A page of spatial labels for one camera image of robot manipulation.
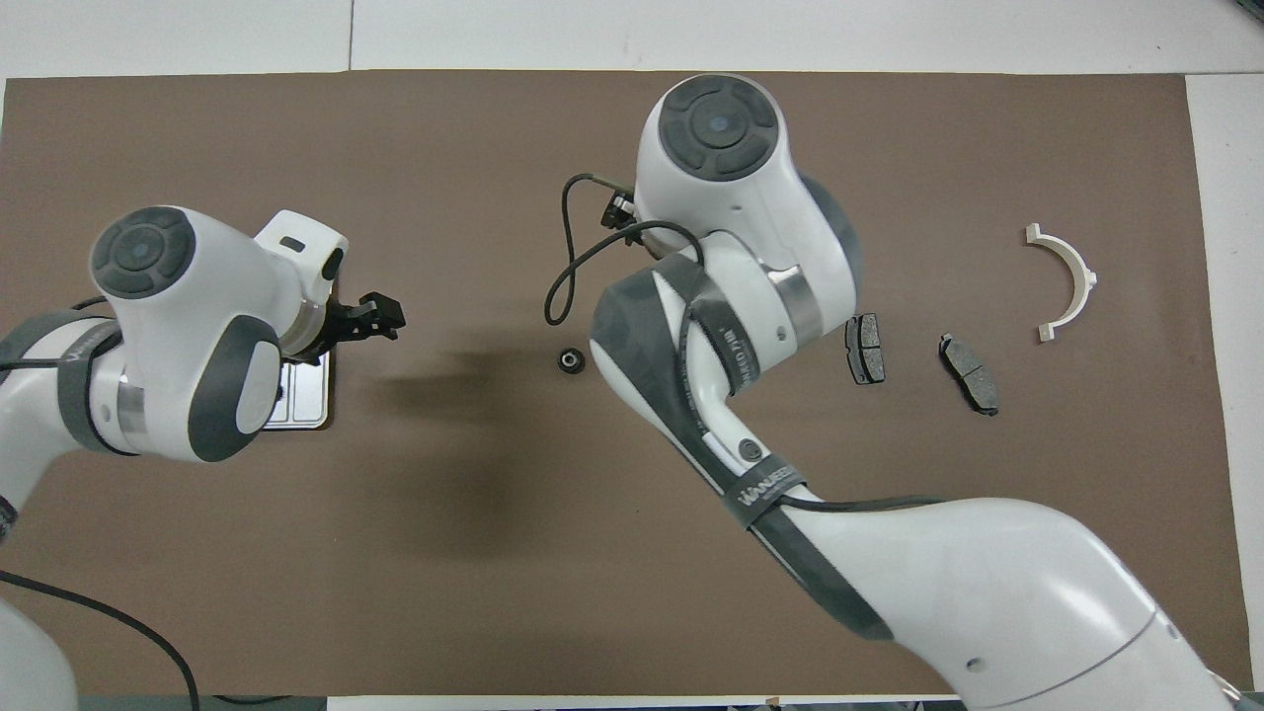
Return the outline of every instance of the gray strap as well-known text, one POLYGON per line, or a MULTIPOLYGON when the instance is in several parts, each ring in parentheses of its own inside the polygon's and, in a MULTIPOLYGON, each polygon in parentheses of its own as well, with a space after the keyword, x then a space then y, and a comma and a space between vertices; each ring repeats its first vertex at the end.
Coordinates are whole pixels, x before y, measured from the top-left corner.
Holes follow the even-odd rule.
MULTIPOLYGON (((30 347, 39 339, 54 330, 82 319, 100 319, 92 314, 64 309, 62 311, 48 311, 32 316, 13 329, 9 335, 0 339, 0 361, 16 361, 30 350, 30 347)), ((13 371, 0 371, 0 385, 13 371)))
POLYGON ((750 529, 760 516, 771 509, 781 495, 808 483, 789 462, 769 454, 758 464, 747 469, 741 478, 724 491, 724 507, 743 529, 750 529))
POLYGON ((9 535, 14 524, 18 522, 18 510, 9 504, 9 500, 0 496, 0 540, 9 535))
POLYGON ((719 285, 700 271, 695 262, 680 254, 664 258, 655 266, 655 271, 689 306, 694 323, 707 334, 707 340, 728 377, 729 397, 760 380, 760 359, 755 354, 755 344, 719 285))
POLYGON ((57 406, 62 412, 62 423, 70 430, 80 447, 92 452, 112 452, 133 455, 109 445, 92 424, 88 393, 92 387, 92 361, 102 353, 123 343, 119 323, 107 320, 100 323, 78 337, 62 353, 57 363, 57 406))

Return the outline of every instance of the gray joint cap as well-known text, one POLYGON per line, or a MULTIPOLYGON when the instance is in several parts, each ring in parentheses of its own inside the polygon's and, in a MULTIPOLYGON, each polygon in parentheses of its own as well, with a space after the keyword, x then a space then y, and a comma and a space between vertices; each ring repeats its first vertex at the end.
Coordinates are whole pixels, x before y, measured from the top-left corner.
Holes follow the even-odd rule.
POLYGON ((106 228, 92 248, 92 277, 119 299, 144 299, 179 281, 193 261, 193 225, 174 207, 145 207, 106 228))
POLYGON ((662 100, 659 139, 686 173, 712 182, 743 178, 769 162, 777 144, 777 113, 751 82, 696 76, 662 100))

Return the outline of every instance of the cable connector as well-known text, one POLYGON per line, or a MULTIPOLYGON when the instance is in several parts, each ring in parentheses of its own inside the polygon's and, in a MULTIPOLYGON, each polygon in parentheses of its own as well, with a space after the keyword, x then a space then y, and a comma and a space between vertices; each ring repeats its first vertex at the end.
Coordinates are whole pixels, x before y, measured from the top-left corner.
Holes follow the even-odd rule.
POLYGON ((614 195, 611 196, 611 201, 605 204, 605 211, 602 213, 602 226, 607 229, 623 229, 636 223, 635 210, 636 204, 632 202, 632 194, 616 190, 614 195))

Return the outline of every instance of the round button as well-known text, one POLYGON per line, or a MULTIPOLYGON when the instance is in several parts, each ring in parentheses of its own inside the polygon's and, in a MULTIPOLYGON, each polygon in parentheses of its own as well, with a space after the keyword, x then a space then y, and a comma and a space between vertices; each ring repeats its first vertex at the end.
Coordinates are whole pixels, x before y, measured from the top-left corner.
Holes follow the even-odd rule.
POLYGON ((137 225, 114 240, 114 263, 139 272, 153 266, 162 257, 162 233, 149 225, 137 225))
POLYGON ((737 443, 737 450, 742 454, 742 459, 747 462, 758 462, 763 458, 763 450, 760 449, 760 445, 753 439, 743 439, 737 443))
POLYGON ((690 111, 689 128, 712 148, 728 148, 746 137, 746 108, 727 94, 708 96, 690 111))

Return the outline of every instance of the small black bearing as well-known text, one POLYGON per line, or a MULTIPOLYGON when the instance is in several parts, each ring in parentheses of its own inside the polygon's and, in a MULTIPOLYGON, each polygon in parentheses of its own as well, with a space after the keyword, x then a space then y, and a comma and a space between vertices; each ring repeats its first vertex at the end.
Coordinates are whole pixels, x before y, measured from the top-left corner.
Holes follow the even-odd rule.
POLYGON ((566 374, 574 376, 584 369, 586 361, 579 348, 562 348, 561 353, 557 354, 557 368, 566 374))

